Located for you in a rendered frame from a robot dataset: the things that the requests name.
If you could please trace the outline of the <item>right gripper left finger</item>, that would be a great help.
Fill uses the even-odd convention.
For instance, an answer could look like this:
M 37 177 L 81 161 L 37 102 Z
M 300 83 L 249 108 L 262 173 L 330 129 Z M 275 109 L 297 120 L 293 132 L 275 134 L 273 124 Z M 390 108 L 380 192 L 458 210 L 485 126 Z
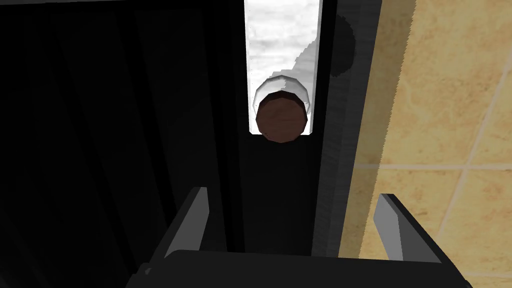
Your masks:
M 177 250 L 199 250 L 208 218 L 208 190 L 194 187 L 159 243 L 159 259 Z

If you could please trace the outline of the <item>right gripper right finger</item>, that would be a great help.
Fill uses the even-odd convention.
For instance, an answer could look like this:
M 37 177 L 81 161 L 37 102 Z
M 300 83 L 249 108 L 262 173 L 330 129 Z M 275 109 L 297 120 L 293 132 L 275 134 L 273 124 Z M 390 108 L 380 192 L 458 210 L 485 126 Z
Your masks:
M 373 222 L 389 260 L 442 262 L 435 243 L 395 194 L 379 194 Z

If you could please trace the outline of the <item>brown and white door knob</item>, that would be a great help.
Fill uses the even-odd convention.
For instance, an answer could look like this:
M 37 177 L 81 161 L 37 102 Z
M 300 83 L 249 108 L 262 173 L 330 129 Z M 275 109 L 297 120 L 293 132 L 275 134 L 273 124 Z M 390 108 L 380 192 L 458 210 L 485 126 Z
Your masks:
M 309 92 L 299 80 L 285 75 L 270 77 L 255 91 L 255 127 L 269 141 L 294 141 L 306 128 L 310 106 Z

